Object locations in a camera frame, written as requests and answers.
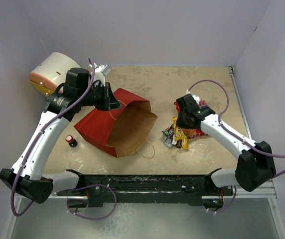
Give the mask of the red brown paper bag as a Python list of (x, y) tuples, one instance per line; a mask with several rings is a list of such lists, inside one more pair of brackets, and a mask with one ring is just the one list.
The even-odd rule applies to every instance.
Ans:
[(96, 148), (114, 156), (131, 156), (146, 143), (157, 115), (149, 100), (123, 88), (114, 91), (121, 108), (108, 112), (91, 110), (74, 128)]

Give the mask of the large red snack bag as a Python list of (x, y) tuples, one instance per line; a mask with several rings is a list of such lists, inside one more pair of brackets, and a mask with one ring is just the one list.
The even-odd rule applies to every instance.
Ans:
[[(178, 113), (180, 113), (180, 107), (177, 103), (177, 101), (174, 102), (174, 105), (175, 105), (175, 108), (177, 110)], [(207, 106), (207, 102), (204, 101), (204, 100), (201, 100), (198, 104), (198, 106), (200, 108), (203, 108), (205, 106)], [(199, 129), (182, 129), (184, 135), (188, 138), (188, 139), (192, 139), (192, 138), (195, 138), (195, 137), (199, 137), (199, 136), (205, 136), (206, 134), (199, 130)]]

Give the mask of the brown m&m candy packet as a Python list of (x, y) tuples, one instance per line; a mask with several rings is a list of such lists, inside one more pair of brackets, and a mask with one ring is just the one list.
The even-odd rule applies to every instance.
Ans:
[(164, 138), (172, 138), (174, 135), (174, 126), (171, 125), (168, 128), (161, 131)]

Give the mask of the silver blue candy wrapper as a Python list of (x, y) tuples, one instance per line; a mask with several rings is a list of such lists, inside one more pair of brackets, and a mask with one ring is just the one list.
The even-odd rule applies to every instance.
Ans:
[(172, 136), (166, 136), (166, 135), (164, 135), (163, 138), (164, 138), (164, 144), (165, 144), (167, 147), (173, 147), (173, 144), (172, 144)]

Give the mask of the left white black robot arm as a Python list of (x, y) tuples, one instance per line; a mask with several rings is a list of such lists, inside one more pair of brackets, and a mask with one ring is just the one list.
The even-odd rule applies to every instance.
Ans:
[(100, 111), (121, 108), (105, 81), (111, 68), (96, 67), (93, 72), (71, 68), (65, 82), (47, 97), (38, 126), (26, 149), (10, 169), (2, 169), (0, 180), (11, 189), (11, 196), (22, 195), (43, 203), (53, 192), (69, 190), (74, 195), (84, 193), (86, 184), (72, 171), (44, 174), (45, 164), (61, 133), (82, 107), (94, 106)]

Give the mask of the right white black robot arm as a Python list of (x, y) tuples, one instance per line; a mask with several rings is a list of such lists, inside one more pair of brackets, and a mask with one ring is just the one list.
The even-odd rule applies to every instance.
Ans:
[(216, 195), (225, 186), (240, 186), (248, 192), (271, 180), (276, 175), (271, 146), (255, 142), (224, 123), (208, 106), (198, 105), (198, 97), (191, 94), (176, 100), (180, 111), (177, 126), (182, 129), (199, 129), (214, 138), (237, 160), (237, 166), (217, 169), (208, 174), (205, 191)]

